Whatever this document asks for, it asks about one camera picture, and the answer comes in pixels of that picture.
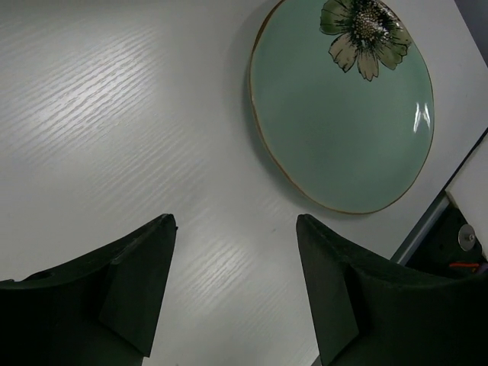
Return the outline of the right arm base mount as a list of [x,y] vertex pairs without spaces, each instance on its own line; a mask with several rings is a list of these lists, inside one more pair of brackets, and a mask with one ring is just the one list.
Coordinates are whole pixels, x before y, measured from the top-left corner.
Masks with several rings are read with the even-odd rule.
[[426,232],[407,249],[398,261],[400,264],[445,278],[487,273],[482,246],[456,207],[447,206],[424,229]]

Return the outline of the mint green flower plate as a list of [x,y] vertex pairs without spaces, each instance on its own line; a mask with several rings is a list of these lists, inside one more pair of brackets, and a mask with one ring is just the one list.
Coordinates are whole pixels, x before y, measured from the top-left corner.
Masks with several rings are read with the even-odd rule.
[[281,1],[249,63],[258,133],[313,202],[370,214],[418,178],[435,127],[432,82],[398,15],[382,1]]

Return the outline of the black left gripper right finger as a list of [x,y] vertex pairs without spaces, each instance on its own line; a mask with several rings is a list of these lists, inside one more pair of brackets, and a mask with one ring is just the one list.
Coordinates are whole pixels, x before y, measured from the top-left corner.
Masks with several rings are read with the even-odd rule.
[[324,365],[485,365],[487,276],[385,259],[309,214],[297,243]]

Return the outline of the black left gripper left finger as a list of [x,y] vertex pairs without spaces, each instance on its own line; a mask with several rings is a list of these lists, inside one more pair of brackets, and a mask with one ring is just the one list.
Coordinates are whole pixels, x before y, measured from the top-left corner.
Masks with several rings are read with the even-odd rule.
[[175,248],[163,214],[69,262],[1,283],[3,365],[140,365],[152,351]]

